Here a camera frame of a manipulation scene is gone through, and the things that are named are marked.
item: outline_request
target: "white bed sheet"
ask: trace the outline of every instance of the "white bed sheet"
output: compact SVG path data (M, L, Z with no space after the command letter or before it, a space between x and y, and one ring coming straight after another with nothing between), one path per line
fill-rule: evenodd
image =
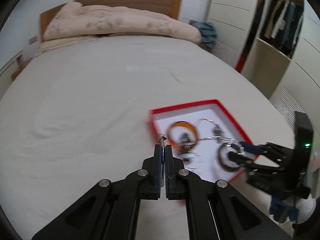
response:
M227 64L188 41L121 36L35 58L0 101L0 204L25 239L100 179L141 168L155 141L148 110L218 98L254 143L293 146L285 120ZM263 212L269 197L234 186ZM142 201L136 239L188 239L185 207Z

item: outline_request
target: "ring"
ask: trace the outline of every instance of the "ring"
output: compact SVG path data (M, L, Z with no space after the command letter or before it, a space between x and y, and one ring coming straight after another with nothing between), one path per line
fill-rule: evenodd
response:
M175 142L172 138L171 138L171 130L174 127L185 127L188 130L190 130L193 134L193 136L196 138L196 141L188 144L188 145L181 145L180 143ZM168 140L169 140L169 144L172 145L172 147L174 147L175 149L178 149L181 151L181 153L186 153L188 151L190 151L192 148L194 148L199 140L199 136L198 136L198 131L196 129L195 126L193 126L191 123L189 122L185 122L185 121L178 121L175 123L172 123L168 130L167 130L167 135L168 135Z
M239 170L240 166L232 167L232 166L229 166L229 165L225 164L225 162L223 160L223 157L222 157L222 154L221 154L221 150L224 147L228 150L228 152L236 150L241 155L244 154L243 147L241 146L240 143L227 142L227 143L221 144L221 146L220 146L220 148L218 150L218 160L219 160L219 163L220 163L220 165L222 166L223 169L225 169L226 171L229 171L229 172L235 172L235 171Z

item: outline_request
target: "wall outlet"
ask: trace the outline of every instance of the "wall outlet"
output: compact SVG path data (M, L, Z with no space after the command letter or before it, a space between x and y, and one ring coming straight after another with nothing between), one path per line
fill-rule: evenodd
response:
M38 35L32 37L30 40L29 40L29 45L32 44L32 43L35 43L38 41Z

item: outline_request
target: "headboard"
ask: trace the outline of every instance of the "headboard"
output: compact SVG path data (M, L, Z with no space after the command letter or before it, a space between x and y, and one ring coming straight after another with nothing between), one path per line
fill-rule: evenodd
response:
M106 5L110 7L125 6L128 8L147 10L162 13L177 20L179 16L181 0L76 0L76 2L87 5ZM59 5L40 14L41 40L46 27L65 4Z

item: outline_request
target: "silver metal rod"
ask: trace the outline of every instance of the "silver metal rod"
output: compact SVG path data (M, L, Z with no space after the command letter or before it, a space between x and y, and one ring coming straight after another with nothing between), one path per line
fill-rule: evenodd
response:
M167 137L164 134L159 134L159 145L161 146L161 183L160 186L164 187L164 141Z

